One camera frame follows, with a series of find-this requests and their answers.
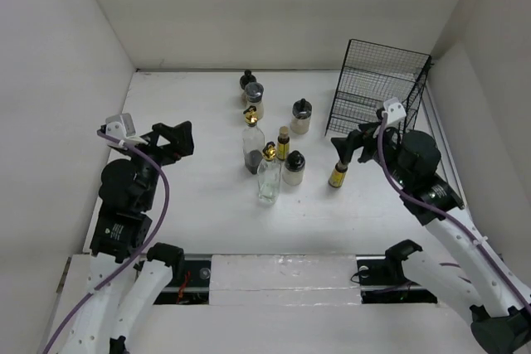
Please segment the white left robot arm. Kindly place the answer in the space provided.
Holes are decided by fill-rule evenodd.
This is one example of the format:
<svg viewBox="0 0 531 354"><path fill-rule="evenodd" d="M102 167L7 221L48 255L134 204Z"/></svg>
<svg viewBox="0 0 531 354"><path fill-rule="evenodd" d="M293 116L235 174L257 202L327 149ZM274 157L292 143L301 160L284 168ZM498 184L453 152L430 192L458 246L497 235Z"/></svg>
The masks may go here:
<svg viewBox="0 0 531 354"><path fill-rule="evenodd" d="M192 123L157 123L139 135L130 114L117 114L97 134L122 156L100 174L84 296L53 332L45 353L63 330L68 338L62 353L126 353L155 299L185 273L183 249L153 239L170 200L163 167L193 154Z"/></svg>

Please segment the glass bottle with dark sauce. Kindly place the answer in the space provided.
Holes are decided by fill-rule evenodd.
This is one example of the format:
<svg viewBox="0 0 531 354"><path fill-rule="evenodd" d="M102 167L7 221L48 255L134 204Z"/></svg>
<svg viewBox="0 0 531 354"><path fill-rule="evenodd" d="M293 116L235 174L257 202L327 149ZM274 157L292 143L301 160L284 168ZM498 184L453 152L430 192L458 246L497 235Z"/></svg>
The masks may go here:
<svg viewBox="0 0 531 354"><path fill-rule="evenodd" d="M257 110L254 105L244 112L246 128L242 132L242 151L246 169L253 175L257 174L262 160L262 149L265 146L265 135L258 127Z"/></svg>

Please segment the clear glass bottle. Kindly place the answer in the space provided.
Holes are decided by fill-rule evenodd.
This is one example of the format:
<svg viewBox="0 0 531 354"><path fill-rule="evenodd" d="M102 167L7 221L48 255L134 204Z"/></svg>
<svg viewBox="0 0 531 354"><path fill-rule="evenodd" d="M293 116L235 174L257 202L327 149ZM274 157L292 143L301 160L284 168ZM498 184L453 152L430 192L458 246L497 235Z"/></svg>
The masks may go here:
<svg viewBox="0 0 531 354"><path fill-rule="evenodd" d="M262 160L257 170L258 197L275 203L280 194L281 163L276 156L276 147L268 142L262 150Z"/></svg>

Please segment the grey-lid white powder shaker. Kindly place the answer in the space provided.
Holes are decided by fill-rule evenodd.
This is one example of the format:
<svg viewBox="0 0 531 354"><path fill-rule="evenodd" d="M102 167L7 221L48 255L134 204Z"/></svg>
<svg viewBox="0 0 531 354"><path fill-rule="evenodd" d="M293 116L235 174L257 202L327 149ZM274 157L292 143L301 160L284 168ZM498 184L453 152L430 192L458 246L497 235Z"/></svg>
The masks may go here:
<svg viewBox="0 0 531 354"><path fill-rule="evenodd" d="M262 119L264 115L264 106L262 103L264 87L262 84L255 82L246 87L247 106L256 108L256 117Z"/></svg>

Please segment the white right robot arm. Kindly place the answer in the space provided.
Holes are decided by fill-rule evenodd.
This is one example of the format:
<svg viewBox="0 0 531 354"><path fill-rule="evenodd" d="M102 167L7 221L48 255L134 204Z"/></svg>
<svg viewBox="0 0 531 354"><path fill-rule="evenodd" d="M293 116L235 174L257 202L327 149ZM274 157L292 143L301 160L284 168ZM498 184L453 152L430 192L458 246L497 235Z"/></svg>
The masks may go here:
<svg viewBox="0 0 531 354"><path fill-rule="evenodd" d="M474 224L451 215L462 199L437 174L441 153L422 131L401 134L382 123L362 124L332 138L345 171L355 150L359 162L374 161L403 205L456 261L460 273L433 260L412 240L385 252L383 272L392 282L422 286L457 313L487 353L513 353L530 342L530 288L491 248Z"/></svg>

